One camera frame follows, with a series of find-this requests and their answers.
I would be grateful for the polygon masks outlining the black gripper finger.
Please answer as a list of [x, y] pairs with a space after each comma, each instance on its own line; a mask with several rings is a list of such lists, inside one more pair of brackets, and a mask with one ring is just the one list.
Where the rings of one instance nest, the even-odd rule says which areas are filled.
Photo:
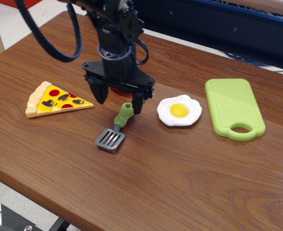
[[105, 82], [90, 80], [88, 83], [96, 101], [100, 104], [104, 104], [108, 96], [108, 86]]
[[146, 99], [142, 91], [137, 90], [136, 92], [133, 93], [132, 107], [135, 115], [141, 113], [145, 101]]

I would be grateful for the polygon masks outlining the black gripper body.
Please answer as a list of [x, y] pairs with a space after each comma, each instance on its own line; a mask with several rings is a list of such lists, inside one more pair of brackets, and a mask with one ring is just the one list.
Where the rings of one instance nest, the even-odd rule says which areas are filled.
[[136, 45], [125, 47], [122, 53], [112, 53], [98, 45], [101, 61], [84, 62], [85, 80], [103, 81], [109, 88], [117, 88], [130, 93], [137, 90], [145, 99], [153, 97], [155, 80], [141, 71], [136, 62]]

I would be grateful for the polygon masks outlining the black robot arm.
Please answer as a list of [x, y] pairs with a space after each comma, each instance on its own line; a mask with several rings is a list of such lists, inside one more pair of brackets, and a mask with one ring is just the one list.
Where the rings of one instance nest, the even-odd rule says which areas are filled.
[[148, 52], [139, 39], [144, 32], [144, 21], [131, 0], [72, 0], [71, 4], [87, 12], [97, 35], [97, 51], [101, 61], [84, 62], [85, 80], [96, 101], [103, 104], [109, 89], [122, 90], [133, 96], [134, 114], [139, 114], [143, 103], [153, 97], [155, 80], [139, 69], [149, 57], [138, 61], [136, 46]]

